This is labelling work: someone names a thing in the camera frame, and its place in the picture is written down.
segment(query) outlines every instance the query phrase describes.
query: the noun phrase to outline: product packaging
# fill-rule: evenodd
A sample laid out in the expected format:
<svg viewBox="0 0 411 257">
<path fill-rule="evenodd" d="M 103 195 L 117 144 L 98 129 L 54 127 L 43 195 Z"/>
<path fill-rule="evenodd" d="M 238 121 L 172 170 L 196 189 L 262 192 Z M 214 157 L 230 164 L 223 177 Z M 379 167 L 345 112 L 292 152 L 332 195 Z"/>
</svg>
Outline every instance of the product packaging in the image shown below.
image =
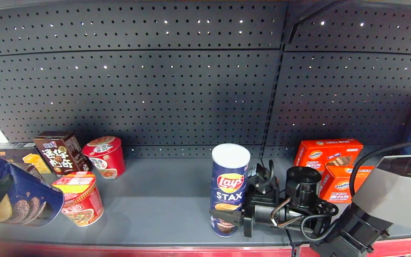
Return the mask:
<svg viewBox="0 0 411 257">
<path fill-rule="evenodd" d="M 223 143 L 212 150 L 212 195 L 210 208 L 240 210 L 245 200 L 246 173 L 250 152 L 241 145 Z M 237 228 L 210 216 L 212 230 L 221 237 L 230 237 Z"/>
<path fill-rule="evenodd" d="M 361 187 L 374 166 L 361 166 L 356 174 L 355 190 Z M 351 203 L 350 174 L 353 166 L 326 166 L 318 196 L 330 203 Z"/>
<path fill-rule="evenodd" d="M 354 163 L 362 147 L 362 144 L 353 138 L 303 140 L 300 142 L 294 165 L 311 167 L 320 172 L 328 165 L 348 166 Z"/>
<path fill-rule="evenodd" d="M 39 171 L 37 171 L 33 164 L 15 162 L 14 165 L 45 182 L 45 179 L 39 174 Z"/>
<path fill-rule="evenodd" d="M 60 212 L 64 195 L 60 190 L 0 159 L 0 180 L 11 174 L 14 183 L 0 202 L 0 222 L 40 227 Z"/>
<path fill-rule="evenodd" d="M 77 226 L 89 226 L 104 213 L 95 183 L 95 175 L 88 171 L 68 174 L 53 183 L 54 187 L 64 193 L 65 200 L 61 212 Z"/>
<path fill-rule="evenodd" d="M 40 174 L 52 173 L 33 142 L 0 143 L 0 158 L 14 163 L 31 163 Z"/>
<path fill-rule="evenodd" d="M 86 144 L 82 152 L 105 179 L 114 179 L 125 172 L 121 140 L 117 137 L 95 139 Z"/>
<path fill-rule="evenodd" d="M 91 170 L 73 132 L 46 131 L 33 139 L 44 160 L 58 177 Z"/>
</svg>

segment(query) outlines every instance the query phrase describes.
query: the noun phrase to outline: red snack box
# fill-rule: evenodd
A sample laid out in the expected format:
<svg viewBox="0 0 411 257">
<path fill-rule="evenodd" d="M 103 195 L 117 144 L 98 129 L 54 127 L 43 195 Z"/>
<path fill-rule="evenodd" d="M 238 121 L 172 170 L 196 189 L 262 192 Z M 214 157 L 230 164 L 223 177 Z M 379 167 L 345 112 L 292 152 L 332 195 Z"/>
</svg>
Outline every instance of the red snack box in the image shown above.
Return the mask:
<svg viewBox="0 0 411 257">
<path fill-rule="evenodd" d="M 33 142 L 57 177 L 91 170 L 91 164 L 82 154 L 74 132 L 45 131 L 34 138 Z"/>
<path fill-rule="evenodd" d="M 355 190 L 357 191 L 374 166 L 361 166 L 356 174 Z M 351 203 L 350 174 L 353 166 L 326 166 L 321 176 L 319 197 L 330 203 Z"/>
<path fill-rule="evenodd" d="M 356 139 L 303 140 L 300 142 L 294 165 L 307 166 L 318 171 L 325 167 L 353 164 L 362 150 Z"/>
<path fill-rule="evenodd" d="M 61 212 L 79 227 L 89 226 L 104 213 L 96 188 L 96 177 L 88 171 L 68 174 L 52 184 L 64 193 Z"/>
</svg>

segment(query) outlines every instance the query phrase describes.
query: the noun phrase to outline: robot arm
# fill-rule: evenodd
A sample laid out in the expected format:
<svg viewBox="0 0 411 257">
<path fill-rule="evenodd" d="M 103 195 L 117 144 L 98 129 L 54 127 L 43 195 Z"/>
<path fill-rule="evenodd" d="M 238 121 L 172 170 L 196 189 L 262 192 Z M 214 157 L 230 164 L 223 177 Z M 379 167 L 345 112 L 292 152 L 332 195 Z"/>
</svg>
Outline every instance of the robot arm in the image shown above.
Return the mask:
<svg viewBox="0 0 411 257">
<path fill-rule="evenodd" d="M 350 176 L 352 204 L 333 223 L 331 217 L 338 213 L 338 208 L 318 198 L 316 186 L 321 176 L 308 167 L 292 167 L 287 171 L 286 196 L 279 198 L 273 167 L 268 171 L 257 166 L 249 174 L 243 210 L 210 210 L 210 213 L 244 226 L 247 237 L 251 237 L 256 223 L 301 231 L 310 241 L 310 247 L 321 256 L 365 256 L 373 251 L 375 241 L 388 236 L 393 223 L 411 228 L 411 156 L 385 157 L 355 193 L 357 171 L 374 156 L 409 146 L 411 142 L 384 148 L 357 162 Z"/>
<path fill-rule="evenodd" d="M 411 156 L 383 158 L 337 221 L 324 241 L 310 244 L 321 256 L 363 256 L 393 223 L 411 228 Z"/>
</svg>

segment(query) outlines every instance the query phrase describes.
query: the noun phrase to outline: red noodle cup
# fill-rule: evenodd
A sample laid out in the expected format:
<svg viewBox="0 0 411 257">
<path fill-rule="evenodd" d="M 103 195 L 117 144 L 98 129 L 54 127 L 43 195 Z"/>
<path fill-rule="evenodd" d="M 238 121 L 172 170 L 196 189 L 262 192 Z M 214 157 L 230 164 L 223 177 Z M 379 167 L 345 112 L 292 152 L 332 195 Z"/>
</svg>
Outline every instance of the red noodle cup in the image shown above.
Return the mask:
<svg viewBox="0 0 411 257">
<path fill-rule="evenodd" d="M 95 139 L 85 145 L 82 152 L 105 179 L 114 179 L 125 172 L 121 140 L 117 137 Z"/>
<path fill-rule="evenodd" d="M 79 171 L 68 174 L 52 184 L 64 193 L 65 200 L 61 212 L 79 227 L 93 224 L 104 213 L 95 183 L 96 177 L 93 173 Z"/>
</svg>

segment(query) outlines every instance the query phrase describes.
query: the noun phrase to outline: snack box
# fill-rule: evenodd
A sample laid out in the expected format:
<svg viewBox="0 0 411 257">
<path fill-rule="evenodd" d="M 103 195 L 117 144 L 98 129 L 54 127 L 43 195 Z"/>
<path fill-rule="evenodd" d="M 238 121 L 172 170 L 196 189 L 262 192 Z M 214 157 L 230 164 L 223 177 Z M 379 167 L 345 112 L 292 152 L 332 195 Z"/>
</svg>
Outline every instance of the snack box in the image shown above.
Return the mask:
<svg viewBox="0 0 411 257">
<path fill-rule="evenodd" d="M 90 161 L 70 131 L 45 131 L 33 139 L 42 157 L 62 177 L 72 172 L 91 170 Z"/>
<path fill-rule="evenodd" d="M 356 174 L 355 190 L 357 191 L 374 166 L 361 166 Z M 351 203 L 350 174 L 353 166 L 326 166 L 321 176 L 319 197 L 331 203 Z"/>
<path fill-rule="evenodd" d="M 325 167 L 348 166 L 354 163 L 362 150 L 362 143 L 356 139 L 302 140 L 294 165 L 324 171 Z"/>
<path fill-rule="evenodd" d="M 0 158 L 13 163 L 31 163 L 40 174 L 51 174 L 33 142 L 0 143 Z"/>
</svg>

